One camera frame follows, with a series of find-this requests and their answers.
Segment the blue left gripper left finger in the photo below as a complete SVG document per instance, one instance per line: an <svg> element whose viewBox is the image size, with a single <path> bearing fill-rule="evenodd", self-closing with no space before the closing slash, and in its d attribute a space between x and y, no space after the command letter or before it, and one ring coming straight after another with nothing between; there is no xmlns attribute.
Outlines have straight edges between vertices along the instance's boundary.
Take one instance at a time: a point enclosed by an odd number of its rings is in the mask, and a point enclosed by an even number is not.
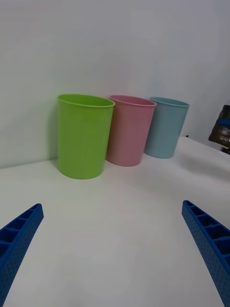
<svg viewBox="0 0 230 307"><path fill-rule="evenodd" d="M38 203L0 230L0 306L3 306L6 300L43 217L42 205Z"/></svg>

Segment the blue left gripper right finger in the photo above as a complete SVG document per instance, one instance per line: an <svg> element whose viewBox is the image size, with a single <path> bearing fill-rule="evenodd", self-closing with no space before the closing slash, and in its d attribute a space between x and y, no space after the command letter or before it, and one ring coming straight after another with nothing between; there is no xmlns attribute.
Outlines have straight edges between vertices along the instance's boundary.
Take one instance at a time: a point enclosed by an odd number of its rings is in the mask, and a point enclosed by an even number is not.
<svg viewBox="0 0 230 307"><path fill-rule="evenodd" d="M230 230L184 200L182 216L225 307L230 306Z"/></svg>

